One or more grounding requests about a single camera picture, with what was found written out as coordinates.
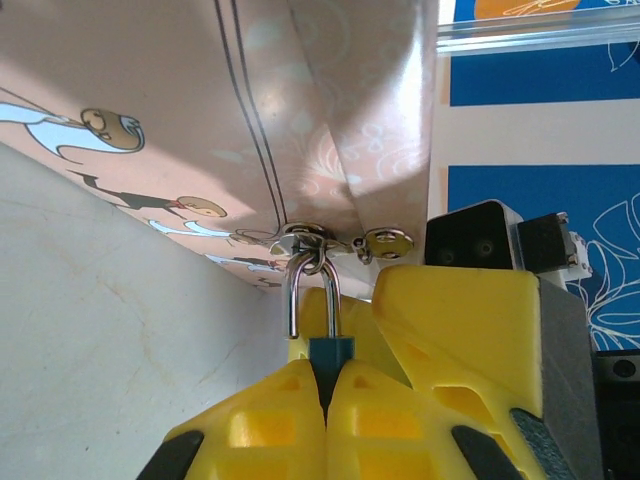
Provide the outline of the teal padlock with silver shackle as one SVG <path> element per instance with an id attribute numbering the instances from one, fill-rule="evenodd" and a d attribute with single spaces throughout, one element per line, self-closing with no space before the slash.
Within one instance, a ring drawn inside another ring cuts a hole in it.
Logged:
<path id="1" fill-rule="evenodd" d="M 309 362 L 315 377 L 320 406 L 328 417 L 329 407 L 339 375 L 345 364 L 354 357 L 355 340 L 341 334 L 341 297 L 338 274 L 329 260 L 315 260 L 311 252 L 295 254 L 287 263 L 283 282 L 283 303 L 289 339 L 298 333 L 298 289 L 300 276 L 307 265 L 321 265 L 327 311 L 327 334 L 309 340 Z"/>

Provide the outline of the silver metal box hasp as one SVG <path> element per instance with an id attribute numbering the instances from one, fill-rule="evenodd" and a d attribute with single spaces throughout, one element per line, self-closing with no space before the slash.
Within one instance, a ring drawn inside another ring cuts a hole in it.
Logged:
<path id="1" fill-rule="evenodd" d="M 292 222 L 283 227 L 269 253 L 291 257 L 298 252 L 321 248 L 329 258 L 354 254 L 363 265 L 369 265 L 373 260 L 392 261 L 407 256 L 414 249 L 414 240 L 403 230 L 392 227 L 342 238 L 316 223 Z"/>

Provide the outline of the aluminium frame post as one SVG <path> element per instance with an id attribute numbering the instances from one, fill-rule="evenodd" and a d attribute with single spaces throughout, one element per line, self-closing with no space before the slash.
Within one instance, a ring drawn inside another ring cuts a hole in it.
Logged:
<path id="1" fill-rule="evenodd" d="M 472 56 L 633 41 L 640 41 L 640 4 L 441 25 L 437 52 Z"/>

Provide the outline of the pink cartoon tin box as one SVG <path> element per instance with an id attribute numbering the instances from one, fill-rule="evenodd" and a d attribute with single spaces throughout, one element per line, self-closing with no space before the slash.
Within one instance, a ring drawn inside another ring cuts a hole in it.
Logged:
<path id="1" fill-rule="evenodd" d="M 0 0 L 0 142 L 261 288 L 283 227 L 424 244 L 438 0 Z"/>

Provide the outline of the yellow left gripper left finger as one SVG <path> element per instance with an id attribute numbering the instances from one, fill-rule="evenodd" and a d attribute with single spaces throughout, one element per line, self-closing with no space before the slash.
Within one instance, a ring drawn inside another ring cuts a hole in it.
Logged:
<path id="1" fill-rule="evenodd" d="M 326 427 L 307 360 L 174 427 L 136 480 L 326 480 Z"/>

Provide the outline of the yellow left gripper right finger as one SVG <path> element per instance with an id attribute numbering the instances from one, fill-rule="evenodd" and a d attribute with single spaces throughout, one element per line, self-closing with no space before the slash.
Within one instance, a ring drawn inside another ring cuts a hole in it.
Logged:
<path id="1" fill-rule="evenodd" d="M 546 480 L 505 407 L 462 385 L 414 390 L 358 360 L 328 412 L 326 480 Z"/>

